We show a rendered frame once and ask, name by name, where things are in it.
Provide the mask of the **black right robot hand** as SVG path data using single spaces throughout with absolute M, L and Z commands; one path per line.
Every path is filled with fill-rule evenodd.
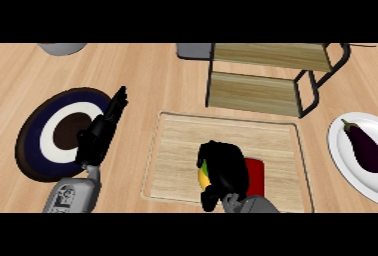
M 198 168 L 203 162 L 207 162 L 212 184 L 201 192 L 201 204 L 204 211 L 212 212 L 228 194 L 237 193 L 238 200 L 246 199 L 250 186 L 248 168 L 240 147 L 215 140 L 200 146 Z

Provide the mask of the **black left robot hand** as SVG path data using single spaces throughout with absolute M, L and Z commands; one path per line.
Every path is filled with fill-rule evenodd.
M 96 116 L 89 128 L 77 134 L 79 150 L 76 163 L 82 166 L 101 165 L 127 104 L 126 87 L 121 87 L 111 99 L 105 114 Z

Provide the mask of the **red fruit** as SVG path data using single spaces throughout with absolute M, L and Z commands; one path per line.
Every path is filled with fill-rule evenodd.
M 265 163 L 259 159 L 247 158 L 250 186 L 247 195 L 265 195 Z

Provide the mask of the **round navy white placemat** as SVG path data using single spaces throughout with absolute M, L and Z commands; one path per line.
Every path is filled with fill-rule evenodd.
M 77 133 L 105 113 L 110 96 L 95 88 L 74 88 L 51 97 L 31 113 L 20 130 L 15 159 L 24 175 L 55 182 L 76 176 Z

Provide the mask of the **white plate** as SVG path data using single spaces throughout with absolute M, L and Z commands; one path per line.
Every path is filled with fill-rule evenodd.
M 358 163 L 343 120 L 356 123 L 378 144 L 378 116 L 364 112 L 344 113 L 328 128 L 328 150 L 340 173 L 364 196 L 378 203 L 378 173 L 368 172 Z

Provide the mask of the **grey round container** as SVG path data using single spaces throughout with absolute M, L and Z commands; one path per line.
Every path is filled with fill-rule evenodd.
M 86 43 L 39 43 L 39 46 L 54 56 L 67 56 L 79 52 Z

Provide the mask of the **purple eggplant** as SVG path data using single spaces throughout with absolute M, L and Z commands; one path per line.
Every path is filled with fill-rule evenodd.
M 347 120 L 343 120 L 343 123 L 356 161 L 368 172 L 378 173 L 378 144 L 356 123 Z

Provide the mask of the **grey box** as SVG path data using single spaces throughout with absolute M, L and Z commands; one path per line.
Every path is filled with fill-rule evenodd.
M 209 60 L 212 55 L 210 43 L 178 43 L 178 57 L 188 60 Z

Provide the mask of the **wooden tiered shelf black frame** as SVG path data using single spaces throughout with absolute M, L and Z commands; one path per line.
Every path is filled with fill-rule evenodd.
M 303 118 L 319 105 L 319 88 L 349 61 L 352 49 L 331 64 L 328 43 L 213 43 L 206 106 Z M 216 71 L 229 62 L 299 69 L 293 79 Z

